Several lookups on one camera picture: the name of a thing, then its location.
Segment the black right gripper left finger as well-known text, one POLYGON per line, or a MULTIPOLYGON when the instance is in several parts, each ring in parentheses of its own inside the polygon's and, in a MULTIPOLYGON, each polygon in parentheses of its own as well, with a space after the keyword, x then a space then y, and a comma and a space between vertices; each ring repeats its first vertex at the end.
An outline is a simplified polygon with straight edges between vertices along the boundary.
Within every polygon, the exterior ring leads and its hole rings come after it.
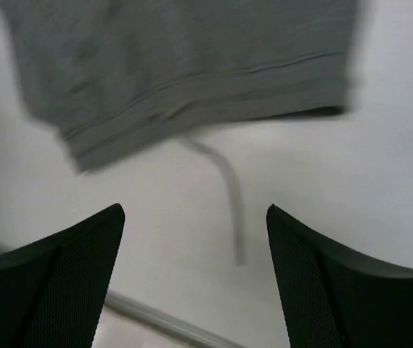
POLYGON ((0 348, 92 346, 124 223, 114 204, 0 254, 0 348))

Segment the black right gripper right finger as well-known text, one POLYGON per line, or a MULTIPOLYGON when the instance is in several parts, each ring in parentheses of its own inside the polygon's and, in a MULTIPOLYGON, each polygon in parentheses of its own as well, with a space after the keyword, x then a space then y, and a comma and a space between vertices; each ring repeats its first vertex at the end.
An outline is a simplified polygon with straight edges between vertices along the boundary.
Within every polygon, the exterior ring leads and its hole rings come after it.
POLYGON ((413 269, 357 252, 275 205, 266 226, 291 347, 413 348, 413 269))

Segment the grey cotton shorts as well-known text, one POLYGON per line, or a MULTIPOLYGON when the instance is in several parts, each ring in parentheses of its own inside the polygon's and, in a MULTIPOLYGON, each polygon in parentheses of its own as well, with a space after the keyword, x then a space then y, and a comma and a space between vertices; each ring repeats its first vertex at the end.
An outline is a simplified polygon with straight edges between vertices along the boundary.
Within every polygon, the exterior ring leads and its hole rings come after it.
POLYGON ((357 1, 0 1, 21 98, 91 173, 173 136, 239 179, 198 128, 345 111, 357 1))

